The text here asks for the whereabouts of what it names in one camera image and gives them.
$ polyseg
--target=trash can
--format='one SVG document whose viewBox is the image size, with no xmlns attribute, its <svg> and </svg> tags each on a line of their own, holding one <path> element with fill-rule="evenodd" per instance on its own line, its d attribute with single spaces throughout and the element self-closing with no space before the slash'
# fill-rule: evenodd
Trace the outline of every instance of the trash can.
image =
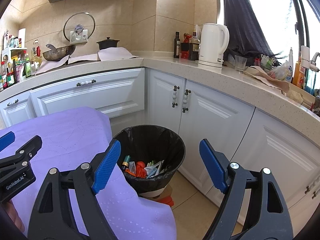
<svg viewBox="0 0 320 240">
<path fill-rule="evenodd" d="M 152 160 L 159 162 L 164 160 L 162 167 L 168 167 L 165 173 L 149 179 L 135 177 L 124 172 L 126 181 L 135 191 L 144 197 L 160 195 L 171 180 L 174 173 L 182 164 L 186 148 L 183 140 L 175 132 L 156 125 L 138 125 L 123 129 L 114 139 L 121 144 L 121 154 L 118 166 L 126 155 L 135 163 L 143 161 L 146 165 Z"/>
</svg>

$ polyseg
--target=hand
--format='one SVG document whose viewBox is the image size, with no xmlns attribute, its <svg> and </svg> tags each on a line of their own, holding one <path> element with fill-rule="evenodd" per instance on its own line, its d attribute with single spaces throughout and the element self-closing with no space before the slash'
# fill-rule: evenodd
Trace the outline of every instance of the hand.
<svg viewBox="0 0 320 240">
<path fill-rule="evenodd" d="M 24 225 L 11 200 L 4 204 L 4 210 L 7 212 L 8 216 L 14 222 L 16 227 L 23 233 L 25 229 Z"/>
</svg>

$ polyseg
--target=pot lid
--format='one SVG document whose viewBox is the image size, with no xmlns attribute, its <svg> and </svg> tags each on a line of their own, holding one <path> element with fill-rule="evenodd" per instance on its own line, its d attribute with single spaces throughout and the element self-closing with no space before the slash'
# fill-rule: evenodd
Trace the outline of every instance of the pot lid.
<svg viewBox="0 0 320 240">
<path fill-rule="evenodd" d="M 110 39 L 110 37 L 107 37 L 107 39 L 103 40 L 103 41 L 119 41 L 119 40 L 113 40 L 113 39 Z"/>
</svg>

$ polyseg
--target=purple paper towel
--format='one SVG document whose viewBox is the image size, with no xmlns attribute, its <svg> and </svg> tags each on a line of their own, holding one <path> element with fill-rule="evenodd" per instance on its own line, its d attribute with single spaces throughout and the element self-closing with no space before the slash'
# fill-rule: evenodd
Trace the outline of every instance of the purple paper towel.
<svg viewBox="0 0 320 240">
<path fill-rule="evenodd" d="M 25 235 L 34 201 L 50 168 L 73 170 L 83 162 L 90 162 L 104 152 L 112 140 L 109 118 L 92 108 L 81 107 L 28 120 L 0 131 L 0 136 L 13 131 L 16 140 L 2 152 L 0 158 L 15 151 L 39 135 L 42 148 L 31 160 L 36 182 L 12 200 L 25 227 Z M 71 204 L 78 229 L 87 234 L 74 190 L 70 190 Z M 176 227 L 168 205 L 143 199 L 126 182 L 115 166 L 104 190 L 97 194 L 100 207 L 119 240 L 176 239 Z"/>
</svg>

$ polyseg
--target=white electric kettle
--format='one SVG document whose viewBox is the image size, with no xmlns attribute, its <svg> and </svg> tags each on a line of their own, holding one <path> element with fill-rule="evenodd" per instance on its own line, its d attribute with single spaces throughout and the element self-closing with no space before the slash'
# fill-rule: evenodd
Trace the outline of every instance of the white electric kettle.
<svg viewBox="0 0 320 240">
<path fill-rule="evenodd" d="M 229 31 L 225 25 L 206 23 L 200 41 L 199 64 L 222 67 L 223 53 L 229 44 Z"/>
</svg>

